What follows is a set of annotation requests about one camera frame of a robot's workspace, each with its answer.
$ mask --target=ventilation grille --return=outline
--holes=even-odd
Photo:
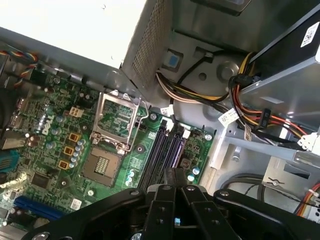
[[[132,63],[132,68],[144,88],[148,88],[155,79],[155,72],[170,33],[171,4],[170,0],[157,0]]]

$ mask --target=integrated circuit chip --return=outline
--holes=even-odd
[[[122,156],[94,147],[85,162],[82,173],[85,178],[111,187],[121,163]]]
[[[48,178],[44,175],[38,174],[38,173],[34,173],[32,181],[31,181],[31,183],[33,185],[36,185],[36,186],[43,188],[43,189],[46,189],[48,187],[49,182],[50,182],[50,178]]]

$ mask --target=dell logo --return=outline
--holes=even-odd
[[[46,120],[46,123],[44,124],[44,129],[42,130],[43,135],[48,135],[49,134],[49,129],[51,128],[51,124],[54,120],[55,116],[48,116],[48,119]]]

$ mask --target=gray metal panel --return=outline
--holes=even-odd
[[[150,100],[154,95],[156,69],[161,66],[162,56],[169,42],[172,8],[172,0],[146,2],[121,66],[146,100]],[[139,61],[137,65],[142,65],[147,79],[143,79],[134,69],[137,59]]]
[[[241,100],[315,129],[320,125],[320,64],[312,57],[274,76],[247,87]]]
[[[173,27],[216,45],[259,52],[317,4],[318,0],[252,0],[240,16],[232,16],[175,0]]]
[[[21,51],[39,53],[38,56],[40,60],[56,68],[62,68],[71,73],[86,75],[90,80],[111,89],[118,89],[121,92],[129,93],[137,97],[140,95],[122,71],[114,67],[104,65],[100,62],[1,27],[0,40]]]

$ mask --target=barcode label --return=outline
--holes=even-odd
[[[70,208],[73,210],[79,210],[81,207],[82,201],[78,199],[73,199]]]
[[[218,120],[222,125],[227,128],[229,124],[233,123],[239,118],[237,112],[234,108],[231,108],[229,111],[221,115]]]
[[[252,136],[251,136],[251,127],[249,127],[247,124],[244,125],[244,140],[251,142]]]
[[[303,41],[301,43],[300,48],[310,44],[312,42],[312,40],[314,39],[315,35],[316,35],[316,31],[318,29],[320,21],[318,21],[317,23],[313,24],[311,27],[309,27],[304,35]]]

